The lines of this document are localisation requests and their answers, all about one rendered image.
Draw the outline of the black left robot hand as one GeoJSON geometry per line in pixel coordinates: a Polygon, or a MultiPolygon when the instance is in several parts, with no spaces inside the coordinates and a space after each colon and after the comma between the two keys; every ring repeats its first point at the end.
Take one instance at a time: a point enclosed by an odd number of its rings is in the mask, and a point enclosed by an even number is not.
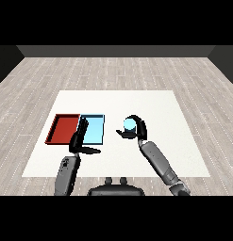
{"type": "Polygon", "coordinates": [[[73,133],[69,143],[70,153],[94,154],[94,153],[101,152],[98,149],[83,146],[84,136],[86,135],[88,126],[89,126],[89,122],[85,118],[80,118],[78,128],[73,133]]]}

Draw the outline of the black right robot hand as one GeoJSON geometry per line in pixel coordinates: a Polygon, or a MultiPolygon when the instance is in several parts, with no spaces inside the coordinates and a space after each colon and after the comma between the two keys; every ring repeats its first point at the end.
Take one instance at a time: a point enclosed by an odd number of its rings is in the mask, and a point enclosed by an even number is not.
{"type": "Polygon", "coordinates": [[[122,138],[133,139],[137,138],[138,140],[146,140],[147,139],[147,128],[145,122],[138,117],[137,115],[131,115],[127,117],[127,119],[133,119],[136,122],[136,132],[126,132],[125,128],[122,132],[121,130],[117,130],[116,133],[119,134],[122,138]]]}

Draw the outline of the small blue can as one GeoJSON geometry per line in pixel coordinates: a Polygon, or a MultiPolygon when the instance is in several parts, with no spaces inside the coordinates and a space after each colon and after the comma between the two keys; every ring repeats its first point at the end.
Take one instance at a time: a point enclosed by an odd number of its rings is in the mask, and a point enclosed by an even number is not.
{"type": "Polygon", "coordinates": [[[136,132],[136,122],[133,119],[124,120],[124,128],[126,132],[135,133],[136,132]]]}

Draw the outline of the red shallow open box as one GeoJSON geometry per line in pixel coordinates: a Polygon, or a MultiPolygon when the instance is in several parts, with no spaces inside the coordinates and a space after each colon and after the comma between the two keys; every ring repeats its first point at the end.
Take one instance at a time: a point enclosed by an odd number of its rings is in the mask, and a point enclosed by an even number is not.
{"type": "Polygon", "coordinates": [[[68,145],[76,131],[79,117],[79,114],[57,114],[54,117],[45,144],[68,145]]]}

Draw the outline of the light blue shallow open box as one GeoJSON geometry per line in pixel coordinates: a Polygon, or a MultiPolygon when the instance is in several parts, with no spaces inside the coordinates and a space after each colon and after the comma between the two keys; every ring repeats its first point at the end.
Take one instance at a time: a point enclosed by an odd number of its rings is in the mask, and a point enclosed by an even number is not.
{"type": "Polygon", "coordinates": [[[102,145],[104,137],[105,116],[103,114],[82,114],[80,120],[85,118],[89,123],[84,136],[84,145],[102,145]]]}

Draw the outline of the dark grey robot body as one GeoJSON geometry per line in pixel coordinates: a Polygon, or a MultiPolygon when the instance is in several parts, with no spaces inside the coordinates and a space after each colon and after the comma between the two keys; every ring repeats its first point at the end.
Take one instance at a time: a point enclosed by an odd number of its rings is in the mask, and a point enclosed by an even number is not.
{"type": "Polygon", "coordinates": [[[88,196],[144,196],[144,192],[141,188],[129,185],[126,177],[121,177],[118,185],[114,185],[112,178],[107,177],[103,185],[91,188],[88,196]]]}

